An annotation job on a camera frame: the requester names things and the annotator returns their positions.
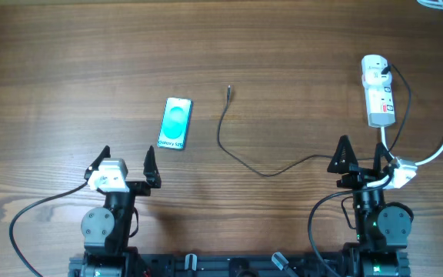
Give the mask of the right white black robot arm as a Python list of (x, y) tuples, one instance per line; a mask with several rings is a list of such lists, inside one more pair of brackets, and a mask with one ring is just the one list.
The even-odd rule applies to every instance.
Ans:
[(341, 175), (339, 188), (353, 198), (356, 243), (346, 243), (339, 252), (334, 272), (337, 276), (397, 276), (411, 275), (408, 246), (413, 212), (399, 202), (387, 203), (385, 186), (392, 181), (398, 164), (382, 144), (375, 149), (374, 165), (362, 168), (343, 135), (328, 166), (328, 172)]

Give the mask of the blue screen Galaxy smartphone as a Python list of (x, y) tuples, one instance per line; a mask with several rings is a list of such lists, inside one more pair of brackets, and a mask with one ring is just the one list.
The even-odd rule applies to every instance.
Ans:
[(185, 148), (192, 105), (192, 100), (188, 98), (167, 98), (157, 141), (159, 148)]

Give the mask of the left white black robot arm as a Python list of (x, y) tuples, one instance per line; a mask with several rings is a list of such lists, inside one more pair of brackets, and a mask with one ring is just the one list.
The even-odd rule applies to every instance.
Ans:
[(113, 159), (109, 146), (86, 169), (86, 183), (105, 197), (105, 203), (82, 219), (85, 253), (81, 260), (69, 263), (69, 276), (151, 275), (138, 249), (129, 247), (128, 240), (138, 232), (131, 230), (132, 219), (138, 218), (135, 198), (150, 196), (151, 190), (162, 184), (154, 148), (150, 147), (145, 156), (144, 181), (129, 181), (127, 174), (124, 159)]

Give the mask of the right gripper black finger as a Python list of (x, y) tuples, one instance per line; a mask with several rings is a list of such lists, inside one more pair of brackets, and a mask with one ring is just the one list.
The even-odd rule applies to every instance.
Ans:
[(328, 165), (327, 172), (351, 172), (358, 166), (351, 142), (347, 135), (342, 135)]
[(375, 156), (373, 163), (373, 170), (380, 172), (382, 170), (381, 160), (385, 159), (387, 163), (390, 163), (394, 158), (392, 157), (389, 150), (384, 146), (382, 142), (379, 142), (375, 147)]

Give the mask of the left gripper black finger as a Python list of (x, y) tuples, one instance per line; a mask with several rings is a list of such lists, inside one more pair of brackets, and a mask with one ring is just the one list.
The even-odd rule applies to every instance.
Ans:
[(155, 160), (155, 150), (151, 145), (146, 153), (144, 160), (143, 175), (145, 181), (154, 189), (159, 189), (162, 186), (162, 179), (158, 171), (158, 167)]
[(98, 157), (90, 164), (90, 166), (85, 170), (84, 179), (88, 181), (90, 177), (92, 176), (92, 173), (94, 171), (98, 170), (99, 165), (104, 159), (108, 159), (111, 157), (110, 154), (110, 147), (106, 145), (101, 153), (98, 155)]

